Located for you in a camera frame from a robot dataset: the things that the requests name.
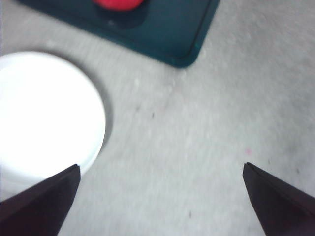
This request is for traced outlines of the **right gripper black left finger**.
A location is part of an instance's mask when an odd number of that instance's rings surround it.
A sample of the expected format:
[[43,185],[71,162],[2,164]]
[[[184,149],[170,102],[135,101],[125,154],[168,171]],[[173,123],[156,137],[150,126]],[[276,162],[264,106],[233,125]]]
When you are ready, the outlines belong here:
[[56,236],[73,204],[80,183],[74,164],[0,203],[2,236]]

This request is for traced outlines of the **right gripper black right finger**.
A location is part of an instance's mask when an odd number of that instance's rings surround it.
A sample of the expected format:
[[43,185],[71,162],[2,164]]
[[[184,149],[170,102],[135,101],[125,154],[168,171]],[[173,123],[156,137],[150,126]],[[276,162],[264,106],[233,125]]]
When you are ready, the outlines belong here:
[[243,180],[251,205],[267,236],[313,236],[315,198],[245,163]]

